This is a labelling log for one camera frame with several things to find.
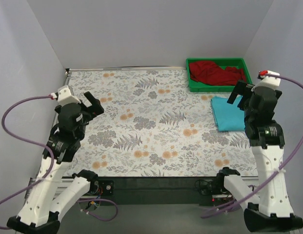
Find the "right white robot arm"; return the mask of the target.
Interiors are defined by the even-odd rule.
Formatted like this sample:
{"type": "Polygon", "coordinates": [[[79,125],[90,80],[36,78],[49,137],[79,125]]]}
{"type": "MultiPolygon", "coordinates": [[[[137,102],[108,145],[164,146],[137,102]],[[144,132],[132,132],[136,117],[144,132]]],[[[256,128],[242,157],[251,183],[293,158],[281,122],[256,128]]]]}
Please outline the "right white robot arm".
{"type": "Polygon", "coordinates": [[[230,192],[243,209],[244,222],[253,233],[289,232],[303,227],[294,214],[285,183],[283,129],[273,120],[281,91],[278,78],[265,78],[257,85],[239,81],[228,103],[242,97],[238,107],[244,111],[245,133],[256,160],[259,186],[253,191],[233,169],[219,171],[216,189],[230,192]]]}

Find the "turquoise t shirt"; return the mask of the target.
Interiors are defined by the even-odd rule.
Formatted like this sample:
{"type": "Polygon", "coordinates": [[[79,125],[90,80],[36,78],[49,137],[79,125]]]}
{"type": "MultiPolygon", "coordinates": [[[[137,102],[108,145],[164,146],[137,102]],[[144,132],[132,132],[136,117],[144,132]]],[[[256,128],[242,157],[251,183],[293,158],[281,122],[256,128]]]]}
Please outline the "turquoise t shirt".
{"type": "Polygon", "coordinates": [[[237,97],[233,104],[227,102],[228,98],[215,96],[211,99],[212,113],[219,132],[244,131],[244,111],[237,107],[241,99],[237,97]]]}

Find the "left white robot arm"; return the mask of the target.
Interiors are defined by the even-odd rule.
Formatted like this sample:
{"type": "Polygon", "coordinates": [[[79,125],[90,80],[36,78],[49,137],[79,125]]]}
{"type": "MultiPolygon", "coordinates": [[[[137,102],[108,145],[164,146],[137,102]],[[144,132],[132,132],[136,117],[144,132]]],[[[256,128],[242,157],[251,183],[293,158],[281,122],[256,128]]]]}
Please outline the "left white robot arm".
{"type": "Polygon", "coordinates": [[[6,226],[22,234],[55,234],[61,219],[74,203],[85,193],[94,195],[99,183],[94,180],[96,174],[82,170],[76,175],[71,186],[55,201],[59,182],[85,137],[86,126],[97,116],[104,113],[98,99],[90,92],[84,96],[90,102],[85,104],[71,93],[64,90],[50,94],[58,105],[55,112],[58,122],[51,130],[48,141],[43,145],[40,170],[23,208],[16,216],[10,217],[6,226]]]}

